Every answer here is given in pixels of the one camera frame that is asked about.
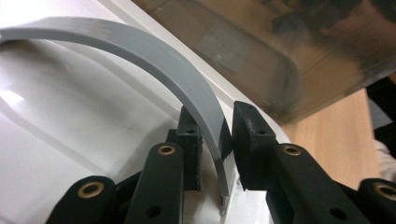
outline wooden surface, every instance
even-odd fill
[[[331,178],[356,189],[363,178],[379,177],[365,90],[282,128]]]

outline white surface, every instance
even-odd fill
[[[203,73],[230,127],[233,101],[251,103],[133,3],[101,2],[0,0],[0,25],[48,16],[126,22],[158,36]],[[181,103],[168,89],[100,50],[49,41],[17,43],[0,47],[0,64],[0,223],[43,223],[82,177],[107,175],[119,182],[134,174],[147,150],[177,126]],[[262,114],[278,141],[288,141]],[[186,223],[268,223],[265,194],[243,192],[236,184],[229,213],[221,217],[213,169],[205,150],[203,193],[186,193]]]

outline wooden table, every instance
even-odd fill
[[[356,189],[363,178],[379,177],[365,90],[282,128],[336,181]]]

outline curved gray strip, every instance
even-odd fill
[[[87,18],[48,18],[0,29],[0,43],[15,39],[52,39],[91,46],[118,55],[156,77],[201,127],[216,165],[221,195],[229,196],[233,167],[224,167],[231,152],[229,128],[216,95],[175,49],[131,26]]]

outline gray curved handle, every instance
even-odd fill
[[[221,195],[229,196],[233,162],[225,158],[231,152],[230,130],[216,95],[178,51],[131,26],[88,18],[48,18],[0,29],[0,43],[15,39],[52,39],[91,46],[118,55],[156,77],[201,127],[216,166]]]

